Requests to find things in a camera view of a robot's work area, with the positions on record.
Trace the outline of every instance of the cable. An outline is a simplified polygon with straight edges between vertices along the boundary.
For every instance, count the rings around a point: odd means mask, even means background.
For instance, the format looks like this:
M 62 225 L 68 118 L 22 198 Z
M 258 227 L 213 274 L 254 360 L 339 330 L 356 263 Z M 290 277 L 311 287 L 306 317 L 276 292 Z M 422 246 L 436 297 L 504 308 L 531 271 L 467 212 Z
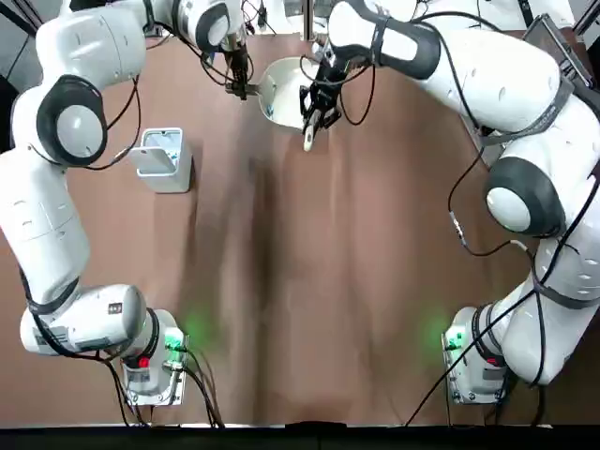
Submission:
M 490 28 L 492 31 L 496 31 L 498 33 L 502 33 L 503 30 L 501 28 L 499 28 L 497 25 L 493 24 L 490 21 L 487 21 L 486 19 L 482 18 L 482 17 L 477 17 L 474 14 L 470 14 L 468 12 L 462 12 L 462 11 L 440 11 L 440 12 L 432 12 L 430 14 L 425 14 L 421 17 L 418 17 L 414 20 L 412 20 L 412 23 L 421 23 L 422 21 L 426 21 L 427 19 L 433 19 L 434 17 L 464 17 L 466 19 L 471 19 L 472 21 L 476 21 L 478 23 L 482 23 L 483 25 L 487 26 L 488 28 Z
M 0 1 L 0 14 L 6 17 L 9 21 L 14 23 L 19 28 L 21 28 L 27 34 L 27 36 L 31 38 L 36 37 L 38 29 L 29 21 L 25 20 L 23 17 L 17 14 L 15 11 L 10 9 L 2 1 Z
M 254 17 L 253 17 L 252 19 L 250 19 L 250 15 L 249 15 L 247 12 L 245 12 L 245 11 L 244 11 L 244 5 L 245 5 L 247 2 L 248 2 L 248 0 L 244 0 L 244 1 L 242 2 L 242 6 L 241 6 L 241 8 L 242 8 L 242 12 L 244 12 L 244 14 L 245 14 L 245 15 L 247 15 L 247 17 L 248 17 L 248 21 L 249 21 L 249 22 L 254 22 L 254 20 L 255 20 L 257 17 L 259 17 L 259 11 L 258 11 L 256 8 L 254 8 L 254 9 L 256 10 L 256 14 L 254 15 Z
M 477 0 L 477 17 L 479 18 L 479 28 L 481 28 L 481 6 L 479 5 L 479 0 Z
M 433 33 L 435 33 L 437 35 L 438 39 L 442 43 L 442 45 L 443 45 L 443 47 L 445 49 L 445 52 L 446 52 L 446 56 L 448 57 L 448 65 L 450 66 L 450 71 L 452 72 L 452 77 L 454 78 L 454 83 L 457 86 L 458 96 L 460 97 L 460 101 L 462 103 L 462 106 L 465 109 L 465 113 L 467 113 L 467 115 L 471 119 L 473 126 L 476 129 L 479 129 L 479 122 L 477 121 L 477 119 L 475 119 L 475 116 L 473 115 L 473 113 L 471 111 L 471 108 L 469 108 L 469 104 L 467 103 L 467 99 L 465 98 L 464 92 L 462 91 L 462 86 L 460 84 L 460 80 L 458 79 L 457 68 L 456 68 L 456 66 L 454 64 L 454 61 L 452 60 L 452 55 L 450 54 L 450 49 L 448 48 L 448 44 L 446 43 L 446 39 L 442 36 L 442 33 L 440 33 L 440 30 L 438 30 L 438 28 L 435 25 L 432 25 L 431 23 L 427 23 L 427 22 L 422 22 L 424 18 L 431 17 L 434 14 L 436 14 L 436 13 L 432 13 L 432 14 L 428 14 L 428 15 L 422 16 L 422 17 L 416 19 L 413 22 L 414 23 L 419 23 L 422 26 L 424 26 L 424 27 L 428 28 L 429 30 L 433 31 Z
M 544 413 L 546 412 L 546 387 L 542 385 L 537 386 L 537 395 L 537 411 L 535 412 L 535 417 L 531 423 L 532 427 L 537 427 L 540 425 L 540 422 L 544 417 Z
M 112 166 L 114 166 L 115 164 L 117 164 L 118 162 L 120 162 L 123 158 L 125 158 L 129 152 L 131 151 L 131 149 L 133 147 L 135 147 L 135 144 L 138 142 L 138 138 L 140 137 L 140 131 L 142 130 L 142 104 L 140 102 L 140 92 L 138 90 L 138 82 L 134 79 L 134 93 L 135 93 L 135 98 L 136 98 L 136 102 L 138 104 L 138 128 L 136 130 L 135 133 L 135 137 L 133 138 L 133 142 L 129 145 L 129 147 L 121 150 L 119 153 L 117 153 L 114 158 L 111 160 L 111 162 L 109 162 L 108 164 L 105 164 L 103 166 L 85 166 L 82 167 L 82 169 L 86 169 L 88 171 L 105 171 L 106 169 L 110 169 Z
M 544 310 L 542 309 L 542 299 L 540 298 L 540 292 L 535 291 L 535 303 L 537 304 L 537 317 L 540 323 L 540 367 L 537 369 L 537 374 L 533 379 L 530 387 L 536 386 L 540 378 L 542 378 L 542 372 L 544 371 L 544 363 L 546 360 L 546 326 L 544 325 Z
M 451 427 L 452 420 L 450 419 L 450 393 L 448 391 L 448 378 L 447 377 L 445 377 L 443 379 L 443 390 L 444 390 L 445 397 L 446 397 L 446 420 L 447 420 L 448 426 Z
M 257 16 L 261 14 L 261 12 L 254 5 L 252 5 L 252 2 L 247 2 L 247 3 L 256 11 Z M 264 8 L 264 18 L 263 18 L 264 24 L 271 29 L 271 31 L 273 32 L 274 35 L 276 35 L 277 31 L 275 31 L 273 29 L 273 27 L 269 24 L 269 22 L 266 20 L 266 7 L 264 7 L 264 3 L 263 3 L 263 1 L 261 1 L 261 9 L 263 9 L 263 8 Z
M 155 49 L 156 47 L 160 47 L 161 45 L 165 44 L 169 39 L 171 39 L 171 35 L 165 36 L 159 42 L 157 42 L 156 44 L 151 45 L 150 47 L 146 47 L 146 50 L 148 51 L 148 50 Z
M 24 18 L 36 28 L 36 30 L 43 24 L 38 12 L 35 11 L 30 4 L 24 2 L 22 5 L 21 2 L 18 2 L 17 0 L 12 0 L 12 4 L 21 12 Z
M 309 58 L 308 56 L 306 56 L 305 54 L 300 56 L 300 70 L 302 71 L 302 74 L 307 77 L 309 80 L 311 80 L 313 83 L 316 84 L 320 84 L 323 86 L 331 86 L 331 87 L 336 87 L 336 86 L 342 86 L 346 83 L 351 82 L 352 80 L 356 80 L 358 77 L 360 77 L 363 73 L 365 73 L 364 70 L 361 70 L 359 72 L 356 72 L 355 75 L 352 75 L 350 78 L 347 78 L 346 80 L 342 80 L 340 82 L 326 82 L 324 80 L 315 80 L 314 78 L 310 77 L 310 75 L 307 74 L 307 72 L 304 70 L 304 67 L 302 66 L 302 62 L 307 59 L 308 61 L 311 61 L 311 58 Z
M 416 5 L 414 5 L 414 11 L 412 12 L 411 20 L 414 19 L 416 15 L 416 11 L 419 9 L 419 5 L 425 5 L 425 12 L 423 15 L 427 14 L 429 11 L 429 0 L 417 0 Z
M 346 107 L 344 106 L 344 97 L 343 97 L 343 93 L 340 91 L 339 92 L 339 103 L 341 105 L 341 110 L 344 112 L 344 116 L 346 117 L 346 120 L 348 122 L 350 122 L 351 125 L 354 125 L 355 127 L 358 127 L 359 125 L 362 125 L 363 122 L 365 122 L 365 119 L 367 119 L 367 115 L 368 112 L 371 109 L 371 103 L 373 102 L 373 96 L 375 94 L 375 66 L 371 66 L 373 68 L 373 72 L 372 72 L 372 77 L 371 77 L 371 93 L 368 95 L 368 103 L 367 103 L 367 107 L 365 108 L 365 112 L 363 113 L 363 116 L 360 118 L 360 120 L 354 122 L 350 116 L 348 115 L 348 112 L 346 111 Z M 365 73 L 365 71 L 367 71 L 368 67 L 364 67 L 361 69 L 361 74 Z
M 138 75 L 137 77 L 135 77 L 133 79 L 133 89 L 131 89 L 131 94 L 129 94 L 129 98 L 127 99 L 127 102 L 125 103 L 125 106 L 123 107 L 121 112 L 119 114 L 117 114 L 116 117 L 114 117 L 114 119 L 111 121 L 111 123 L 107 126 L 107 128 L 106 128 L 107 130 L 110 130 L 119 120 L 121 120 L 121 117 L 123 117 L 123 114 L 125 114 L 127 112 L 127 110 L 129 109 L 129 106 L 131 105 L 131 101 L 135 97 L 136 86 L 137 86 L 137 83 L 139 80 L 140 80 L 140 75 Z
M 193 370 L 189 369 L 189 367 L 184 367 L 183 370 L 196 383 L 196 385 L 200 389 L 202 396 L 204 398 L 204 406 L 206 407 L 206 414 L 208 415 L 208 421 L 210 422 L 211 426 L 217 425 L 217 427 L 219 427 L 219 428 L 225 428 L 225 424 L 218 417 L 217 412 L 215 411 L 215 407 L 213 406 L 213 404 L 210 401 L 210 397 L 208 396 L 208 393 L 206 392 L 206 386 L 204 385 L 204 382 L 200 378 L 198 378 L 198 376 L 193 372 Z
M 29 43 L 29 35 L 27 35 L 25 37 L 25 42 L 22 44 L 21 49 L 17 53 L 17 56 L 15 57 L 14 61 L 10 65 L 10 68 L 8 69 L 7 76 L 6 76 L 6 79 L 8 81 L 10 81 L 10 75 L 12 75 L 12 71 L 14 70 L 15 66 L 17 66 L 17 63 L 19 62 L 19 59 L 21 59 L 21 56 L 23 55 L 25 47 L 27 47 L 28 43 Z

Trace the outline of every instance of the green light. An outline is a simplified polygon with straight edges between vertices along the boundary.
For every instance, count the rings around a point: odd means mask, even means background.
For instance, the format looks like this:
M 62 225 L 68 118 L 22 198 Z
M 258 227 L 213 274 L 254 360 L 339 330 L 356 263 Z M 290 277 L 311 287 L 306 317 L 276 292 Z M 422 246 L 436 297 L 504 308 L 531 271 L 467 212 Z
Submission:
M 181 362 L 183 358 L 181 349 L 184 348 L 184 342 L 179 330 L 174 329 L 165 332 L 165 348 L 169 350 L 169 361 L 174 363 Z

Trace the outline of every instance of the black strap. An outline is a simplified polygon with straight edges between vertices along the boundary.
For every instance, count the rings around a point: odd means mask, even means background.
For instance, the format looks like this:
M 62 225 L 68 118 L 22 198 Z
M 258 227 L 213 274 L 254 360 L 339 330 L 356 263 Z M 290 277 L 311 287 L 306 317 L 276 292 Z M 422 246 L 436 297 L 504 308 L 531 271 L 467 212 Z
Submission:
M 152 31 L 155 25 L 154 9 L 152 8 L 151 0 L 143 0 L 143 5 L 146 8 L 146 25 L 143 26 L 143 31 L 147 33 L 149 31 Z
M 506 366 L 506 363 L 504 362 L 504 358 L 501 355 L 498 355 L 498 354 L 492 352 L 486 346 L 483 339 L 475 339 L 476 337 L 481 336 L 481 331 L 479 330 L 479 319 L 481 317 L 481 311 L 483 311 L 484 308 L 485 308 L 485 306 L 482 306 L 482 307 L 479 307 L 478 309 L 476 309 L 471 318 L 471 333 L 472 333 L 473 342 L 475 343 L 475 349 L 477 349 L 477 352 L 479 353 L 479 355 L 488 364 L 491 364 L 492 366 L 495 366 L 497 368 L 503 368 L 504 366 Z
M 562 295 L 560 292 L 555 291 L 549 286 L 545 286 L 542 284 L 540 279 L 537 277 L 535 271 L 533 273 L 533 288 L 540 294 L 552 300 L 554 303 L 561 305 L 562 307 L 569 309 L 584 309 L 595 307 L 596 305 L 600 305 L 600 297 L 593 298 L 591 300 L 577 300 L 576 298 L 567 297 L 566 295 Z
M 487 314 L 486 314 L 486 327 L 489 327 L 491 325 L 491 312 L 493 310 L 494 310 L 494 304 L 489 305 L 489 308 L 487 309 Z M 502 347 L 500 345 L 500 342 L 498 342 L 498 339 L 496 339 L 496 335 L 494 335 L 493 327 L 489 329 L 489 332 L 487 333 L 487 335 L 489 336 L 489 340 L 491 340 L 491 343 L 494 344 L 498 350 L 501 350 Z
M 148 311 L 148 314 L 150 314 L 150 318 L 152 319 L 152 336 L 150 337 L 150 341 L 148 342 L 148 345 L 146 345 L 146 348 L 143 349 L 142 356 L 151 358 L 154 355 L 154 352 L 156 351 L 158 345 L 158 336 L 160 334 L 160 321 L 158 320 L 157 314 L 156 312 L 154 312 L 153 309 L 147 307 L 146 310 Z
M 484 147 L 487 147 L 489 145 L 507 143 L 518 138 L 524 138 L 525 136 L 543 133 L 551 127 L 554 123 L 554 119 L 561 113 L 564 105 L 566 105 L 566 102 L 574 92 L 575 86 L 573 83 L 567 80 L 566 77 L 561 76 L 561 85 L 559 86 L 556 96 L 535 122 L 516 133 L 506 133 L 500 136 L 493 136 L 491 134 L 489 136 L 480 136 L 481 144 Z
M 375 22 L 375 29 L 373 30 L 373 39 L 371 40 L 371 63 L 375 66 L 380 66 L 382 57 L 382 46 L 383 46 L 383 34 L 387 23 L 390 20 L 390 16 L 383 16 L 378 18 Z
M 528 0 L 518 0 L 518 7 L 521 8 L 521 14 L 523 14 L 525 24 L 529 28 L 533 23 L 532 6 L 529 4 Z
M 7 7 L 3 2 L 0 2 L 0 14 L 21 28 L 25 33 L 27 33 L 27 35 L 31 36 L 32 38 L 36 36 L 36 28 L 19 14 Z

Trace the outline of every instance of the black cable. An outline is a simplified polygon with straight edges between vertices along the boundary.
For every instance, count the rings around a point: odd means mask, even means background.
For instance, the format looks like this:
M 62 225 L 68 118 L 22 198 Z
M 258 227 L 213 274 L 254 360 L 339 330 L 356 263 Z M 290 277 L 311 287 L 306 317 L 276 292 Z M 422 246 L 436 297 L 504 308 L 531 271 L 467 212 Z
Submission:
M 222 420 L 220 420 L 220 418 L 218 418 L 218 415 L 215 411 L 215 407 L 213 406 L 212 402 L 210 401 L 210 397 L 208 396 L 208 393 L 206 392 L 206 386 L 204 385 L 204 382 L 200 378 L 198 378 L 198 376 L 190 368 L 184 367 L 184 371 L 196 383 L 196 385 L 200 389 L 200 391 L 202 393 L 202 397 L 204 398 L 204 406 L 206 407 L 206 413 L 208 415 L 208 420 L 209 420 L 209 422 L 211 422 L 211 425 L 214 423 L 219 428 L 225 428 L 225 424 L 222 422 Z
M 546 362 L 546 326 L 544 325 L 544 310 L 542 308 L 542 299 L 540 298 L 540 292 L 535 292 L 535 302 L 537 303 L 537 317 L 540 324 L 540 367 L 537 369 L 537 374 L 533 379 L 530 387 L 536 386 L 540 378 L 542 378 L 542 372 L 544 371 L 544 363 Z
M 423 13 L 423 15 L 427 14 L 429 11 L 429 0 L 417 0 L 416 5 L 414 6 L 414 11 L 412 12 L 412 17 L 411 20 L 414 19 L 414 16 L 416 15 L 416 11 L 419 9 L 419 5 L 425 5 L 425 12 Z
M 449 427 L 452 426 L 452 420 L 450 418 L 450 392 L 448 390 L 448 377 L 443 379 L 443 390 L 444 396 L 446 397 L 446 421 Z
M 114 377 L 114 374 L 112 371 L 111 371 L 111 375 L 112 375 L 112 381 L 114 382 L 114 389 L 116 391 L 117 402 L 119 404 L 119 411 L 121 412 L 121 418 L 123 419 L 123 423 L 125 424 L 126 427 L 131 427 L 131 425 L 128 422 L 128 419 L 125 416 L 125 410 L 123 409 L 123 400 L 121 399 L 121 389 L 119 386 L 119 379 Z
M 472 21 L 478 22 L 478 23 L 482 23 L 483 25 L 487 26 L 488 28 L 490 28 L 492 31 L 496 31 L 498 33 L 501 33 L 503 30 L 500 29 L 500 27 L 498 27 L 497 25 L 494 25 L 492 22 L 487 21 L 486 19 L 482 18 L 482 17 L 477 17 L 474 14 L 470 14 L 468 12 L 462 12 L 462 11 L 440 11 L 440 12 L 432 12 L 430 14 L 425 14 L 423 16 L 417 17 L 416 19 L 412 20 L 412 23 L 420 23 L 422 21 L 426 21 L 427 19 L 432 19 L 434 17 L 464 17 L 466 19 L 471 19 Z
M 347 78 L 346 80 L 342 80 L 342 81 L 340 81 L 340 82 L 326 82 L 326 81 L 324 81 L 324 80 L 315 80 L 314 78 L 310 77 L 310 75 L 308 75 L 308 74 L 307 74 L 307 72 L 304 70 L 304 67 L 302 66 L 302 62 L 303 62 L 305 59 L 306 59 L 306 60 L 308 60 L 308 61 L 310 61 L 310 60 L 311 60 L 311 58 L 309 58 L 309 57 L 308 57 L 308 56 L 306 56 L 305 54 L 303 54 L 303 55 L 301 55 L 301 56 L 300 56 L 300 70 L 302 71 L 302 74 L 303 74 L 305 77 L 307 77 L 309 80 L 311 80 L 313 83 L 320 84 L 320 85 L 323 85 L 323 86 L 331 86 L 331 87 L 342 86 L 342 85 L 344 85 L 344 84 L 346 84 L 346 83 L 349 83 L 349 82 L 351 82 L 352 80 L 356 80 L 356 79 L 357 79 L 358 77 L 360 77 L 360 76 L 361 76 L 363 73 L 365 73 L 365 71 L 364 71 L 364 70 L 361 70 L 361 71 L 359 71 L 359 72 L 356 72 L 356 74 L 355 74 L 355 75 L 352 75 L 350 78 Z
M 452 212 L 452 198 L 454 197 L 454 193 L 456 192 L 456 190 L 460 186 L 460 183 L 462 183 L 462 180 L 464 180 L 467 177 L 467 175 L 473 170 L 473 168 L 477 165 L 477 163 L 479 162 L 479 160 L 484 155 L 484 151 L 485 150 L 486 150 L 486 148 L 482 147 L 479 150 L 479 152 L 477 152 L 477 157 L 473 160 L 473 162 L 467 168 L 467 170 L 465 172 L 463 172 L 462 175 L 458 178 L 458 180 L 452 186 L 452 189 L 450 189 L 450 193 L 448 194 L 448 202 L 447 202 L 448 212 Z
M 257 14 L 257 16 L 258 16 L 258 15 L 260 14 L 260 11 L 259 11 L 259 10 L 258 10 L 258 9 L 257 9 L 257 8 L 254 6 L 254 5 L 252 5 L 252 2 L 247 2 L 247 3 L 248 3 L 248 4 L 249 4 L 249 5 L 252 7 L 252 8 L 254 8 L 254 10 L 256 11 L 256 14 Z M 275 31 L 275 30 L 273 29 L 273 27 L 272 27 L 272 26 L 269 24 L 269 22 L 266 20 L 266 18 L 264 18 L 264 24 L 265 24 L 266 26 L 268 26 L 268 27 L 271 29 L 271 31 L 273 32 L 273 34 L 274 34 L 274 35 L 276 35 L 276 34 L 277 34 L 277 31 Z
M 479 5 L 479 0 L 477 0 L 477 17 L 479 18 L 479 28 L 481 28 L 481 5 Z
M 445 52 L 446 52 L 446 56 L 448 57 L 448 65 L 450 66 L 450 71 L 452 72 L 452 77 L 454 78 L 454 83 L 457 86 L 458 96 L 460 97 L 462 106 L 465 109 L 465 113 L 467 113 L 467 115 L 469 116 L 469 119 L 471 119 L 473 126 L 476 129 L 479 129 L 479 122 L 477 121 L 477 119 L 475 119 L 475 116 L 473 115 L 471 108 L 469 108 L 469 104 L 467 103 L 467 99 L 465 98 L 464 92 L 462 91 L 462 86 L 460 84 L 460 80 L 458 79 L 457 68 L 452 59 L 452 55 L 450 54 L 450 49 L 448 48 L 446 39 L 442 36 L 442 33 L 440 33 L 440 30 L 438 30 L 438 28 L 435 25 L 432 25 L 431 23 L 427 23 L 427 22 L 422 22 L 424 18 L 431 17 L 434 14 L 441 14 L 441 13 L 432 13 L 432 14 L 428 14 L 425 16 L 421 16 L 420 18 L 416 19 L 413 22 L 419 23 L 421 26 L 424 26 L 424 27 L 428 28 L 429 30 L 431 30 L 433 33 L 436 34 L 436 36 L 442 43 L 443 48 L 445 49 Z
M 210 78 L 213 83 L 219 85 L 219 86 L 224 86 L 225 84 L 227 84 L 227 82 L 220 82 L 219 80 L 217 80 L 212 73 L 210 73 L 208 71 L 208 66 L 206 65 L 206 61 L 204 61 L 204 59 L 200 59 L 200 65 L 202 66 L 202 70 L 204 70 L 204 73 L 206 74 L 206 76 L 208 78 Z
M 27 47 L 28 43 L 29 43 L 29 36 L 26 36 L 25 42 L 22 44 L 21 49 L 17 53 L 17 56 L 15 56 L 14 61 L 12 62 L 12 64 L 10 65 L 10 68 L 8 69 L 7 76 L 6 76 L 6 79 L 8 81 L 10 81 L 10 75 L 12 75 L 12 71 L 14 70 L 15 66 L 17 66 L 17 63 L 19 62 L 19 59 L 21 59 L 21 56 L 23 55 L 25 47 Z
M 535 412 L 535 417 L 532 420 L 532 427 L 537 427 L 542 422 L 542 418 L 544 418 L 544 413 L 546 412 L 546 387 L 542 385 L 537 386 L 537 411 Z
M 250 15 L 249 15 L 247 12 L 245 12 L 245 11 L 244 11 L 244 5 L 245 5 L 247 2 L 248 2 L 248 0 L 244 0 L 244 1 L 242 2 L 242 6 L 241 6 L 241 8 L 242 8 L 242 12 L 244 12 L 244 14 L 246 14 L 246 15 L 247 15 L 247 17 L 248 17 L 248 21 L 249 21 L 249 22 L 254 22 L 254 20 L 255 20 L 257 17 L 259 17 L 259 11 L 258 11 L 256 8 L 254 8 L 254 9 L 256 10 L 256 14 L 254 15 L 254 17 L 253 17 L 252 19 L 250 19 Z
M 34 28 L 36 28 L 36 30 L 38 30 L 43 24 L 43 21 L 38 16 L 38 13 L 35 10 L 32 10 L 31 5 L 26 5 L 26 7 L 23 7 L 25 5 L 21 5 L 21 3 L 17 2 L 16 0 L 12 0 L 12 4 L 21 12 L 24 18 L 31 23 Z
M 129 98 L 127 99 L 127 102 L 125 103 L 125 106 L 123 107 L 121 112 L 119 114 L 117 114 L 116 117 L 114 117 L 114 119 L 111 121 L 111 123 L 107 126 L 107 128 L 106 128 L 107 130 L 110 130 L 112 127 L 114 127 L 114 125 L 119 120 L 121 120 L 121 117 L 123 117 L 123 114 L 125 114 L 127 112 L 127 110 L 129 109 L 129 106 L 131 105 L 131 101 L 135 97 L 136 86 L 137 86 L 139 79 L 140 79 L 139 75 L 133 79 L 133 89 L 131 89 L 131 94 L 129 94 Z
M 85 166 L 85 167 L 82 167 L 83 169 L 86 169 L 88 171 L 96 171 L 96 172 L 105 171 L 106 169 L 110 169 L 112 166 L 114 166 L 115 164 L 117 164 L 118 162 L 123 160 L 123 158 L 125 158 L 129 154 L 131 149 L 133 147 L 135 147 L 136 143 L 138 142 L 138 139 L 140 137 L 140 131 L 142 130 L 142 103 L 140 102 L 140 91 L 138 90 L 138 83 L 137 83 L 137 81 L 135 81 L 135 79 L 134 79 L 134 83 L 135 83 L 135 87 L 134 87 L 135 98 L 136 98 L 136 102 L 138 104 L 138 128 L 135 132 L 135 137 L 133 138 L 133 142 L 129 145 L 129 147 L 125 148 L 120 153 L 118 153 L 108 164 L 105 164 L 103 166 L 96 166 L 96 167 Z
M 171 35 L 165 36 L 163 39 L 161 39 L 156 44 L 146 47 L 146 50 L 148 51 L 148 50 L 155 49 L 156 47 L 160 47 L 162 44 L 166 43 L 170 38 L 171 38 Z
M 343 93 L 342 93 L 342 91 L 339 92 L 339 104 L 341 105 L 341 110 L 344 112 L 344 116 L 346 117 L 346 120 L 348 122 L 350 122 L 351 125 L 354 125 L 355 127 L 358 127 L 359 125 L 362 125 L 363 122 L 365 122 L 365 119 L 367 119 L 368 112 L 371 109 L 371 103 L 373 102 L 373 96 L 375 94 L 375 66 L 373 65 L 371 67 L 373 68 L 373 72 L 372 72 L 372 76 L 371 76 L 371 93 L 368 95 L 368 103 L 367 103 L 367 107 L 365 108 L 365 112 L 363 113 L 363 116 L 358 121 L 354 122 L 348 115 L 348 112 L 346 111 L 346 107 L 344 106 Z M 368 69 L 368 67 L 363 67 L 361 69 L 361 73 L 364 73 L 367 69 Z
M 36 37 L 36 33 L 38 32 L 36 27 L 6 6 L 2 1 L 0 1 L 0 14 L 21 28 L 31 38 Z

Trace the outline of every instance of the connector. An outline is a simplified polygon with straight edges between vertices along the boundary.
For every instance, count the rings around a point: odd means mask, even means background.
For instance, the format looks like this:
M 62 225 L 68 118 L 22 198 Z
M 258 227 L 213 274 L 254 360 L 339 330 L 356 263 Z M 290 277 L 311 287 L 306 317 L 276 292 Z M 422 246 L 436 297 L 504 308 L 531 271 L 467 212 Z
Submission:
M 266 6 L 264 5 L 264 2 L 261 2 L 261 7 L 259 7 L 259 28 L 264 28 L 266 26 L 266 18 L 267 18 L 267 12 L 266 12 Z
M 454 225 L 455 230 L 458 234 L 458 239 L 460 239 L 460 243 L 467 247 L 467 240 L 465 239 L 465 233 L 462 231 L 462 227 L 460 226 L 460 222 L 458 222 L 457 217 L 454 215 L 454 211 L 450 211 L 450 218 L 452 219 L 452 224 Z
M 256 29 L 251 21 L 246 22 L 246 31 L 248 31 L 252 36 L 256 34 Z
M 165 361 L 162 366 L 171 372 L 182 372 L 185 368 L 181 361 Z

